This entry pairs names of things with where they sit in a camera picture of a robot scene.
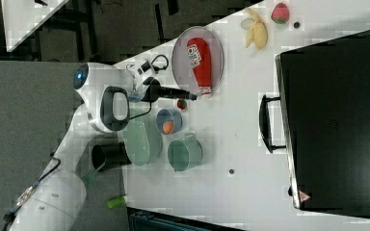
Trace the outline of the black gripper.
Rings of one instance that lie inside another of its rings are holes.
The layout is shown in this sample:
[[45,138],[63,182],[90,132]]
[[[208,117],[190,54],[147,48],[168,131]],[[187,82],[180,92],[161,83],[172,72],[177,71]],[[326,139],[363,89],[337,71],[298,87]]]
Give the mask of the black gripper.
[[[160,82],[155,78],[147,78],[143,81],[143,86],[145,87],[145,94],[142,99],[143,102],[155,102],[159,98],[159,90],[161,89]],[[187,98],[189,100],[195,101],[198,96],[192,94],[186,90],[164,88],[164,95],[168,98]]]

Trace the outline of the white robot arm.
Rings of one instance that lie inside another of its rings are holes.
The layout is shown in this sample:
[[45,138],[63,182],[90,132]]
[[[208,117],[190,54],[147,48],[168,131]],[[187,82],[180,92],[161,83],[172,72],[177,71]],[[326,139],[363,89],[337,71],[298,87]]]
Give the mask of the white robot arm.
[[157,72],[149,61],[126,68],[86,63],[77,69],[73,87],[83,103],[40,178],[5,214],[2,231],[70,230],[87,195],[76,168],[88,143],[123,130],[134,119],[129,110],[133,102],[197,98],[186,90],[163,87],[155,77]]

